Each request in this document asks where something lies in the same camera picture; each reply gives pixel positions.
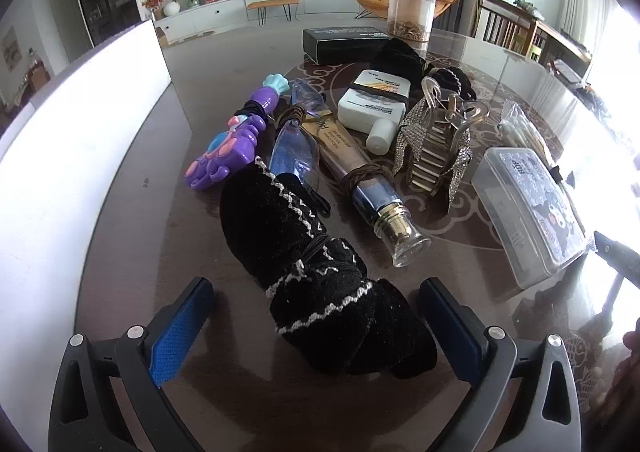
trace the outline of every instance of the clear plastic jar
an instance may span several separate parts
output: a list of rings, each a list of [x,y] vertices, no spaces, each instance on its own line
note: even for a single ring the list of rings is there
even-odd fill
[[[436,0],[389,0],[386,19],[389,34],[413,42],[428,42],[435,9]]]

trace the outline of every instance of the white vase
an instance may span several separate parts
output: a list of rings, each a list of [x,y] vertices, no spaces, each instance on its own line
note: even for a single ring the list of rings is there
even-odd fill
[[[164,16],[170,17],[180,12],[180,4],[177,2],[169,2],[164,6]]]

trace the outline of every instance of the white bottle cap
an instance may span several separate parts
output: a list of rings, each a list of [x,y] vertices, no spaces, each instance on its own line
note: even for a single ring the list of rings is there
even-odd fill
[[[367,149],[376,156],[382,156],[389,152],[398,131],[398,125],[386,118],[378,118],[371,127],[367,137]]]

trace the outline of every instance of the plastic box lid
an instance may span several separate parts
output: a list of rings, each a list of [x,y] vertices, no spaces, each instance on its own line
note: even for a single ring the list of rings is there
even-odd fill
[[[583,252],[586,239],[566,196],[531,149],[488,149],[472,184],[521,287],[555,275]]]

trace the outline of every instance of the glossy table top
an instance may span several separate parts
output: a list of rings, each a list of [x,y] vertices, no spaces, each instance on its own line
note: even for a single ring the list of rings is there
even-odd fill
[[[239,59],[225,51],[231,44],[237,47],[231,40],[210,37],[191,43],[166,51],[170,71],[174,49],[210,48],[225,66]],[[305,61],[302,46],[290,49],[298,65],[287,76],[306,76],[334,107],[366,67],[319,67]],[[625,280],[612,308],[598,315],[615,272],[592,253],[558,276],[519,290],[470,178],[484,150],[500,145],[495,126],[504,100],[514,99],[547,138],[562,174],[574,172],[575,200],[586,226],[638,249],[640,218],[628,154],[542,66],[485,42],[436,30],[428,51],[428,61],[436,65],[460,66],[479,100],[491,107],[488,122],[472,131],[474,159],[451,213],[398,177],[396,187],[412,218],[433,244],[408,267],[395,269],[382,241],[326,177],[320,193],[332,204],[332,216],[325,221],[328,232],[349,239],[369,276],[388,278],[411,301],[424,278],[437,276],[483,323],[500,325],[512,337],[540,340],[559,334],[574,366],[588,424],[589,412],[610,387],[615,365],[628,356],[622,335],[634,329],[640,315],[640,291]],[[240,78],[238,70],[221,68],[209,73],[210,102],[192,106],[186,103],[193,101],[188,89],[180,93],[178,79],[184,74],[175,69],[184,110],[152,111],[116,176],[84,270],[78,331],[90,339],[119,336],[133,324],[148,323],[193,276],[205,276],[217,292],[214,314],[178,377],[164,385],[205,450],[425,450],[468,385],[454,377],[442,353],[436,368],[411,380],[385,374],[324,376],[276,335],[268,299],[226,247],[218,220],[220,189],[194,193],[182,183],[184,169],[260,82],[232,85],[233,78]],[[264,71],[274,69],[266,64]],[[190,73],[187,87],[201,76],[201,70]],[[235,85],[233,92],[240,88],[244,94],[225,94],[225,78],[232,82],[228,86]],[[272,144],[270,127],[258,152],[267,157]],[[375,160],[391,161],[390,156]],[[514,394],[511,387],[507,397]],[[125,404],[124,412],[139,447],[151,450],[130,406]],[[481,450],[491,447],[506,414],[501,411]]]

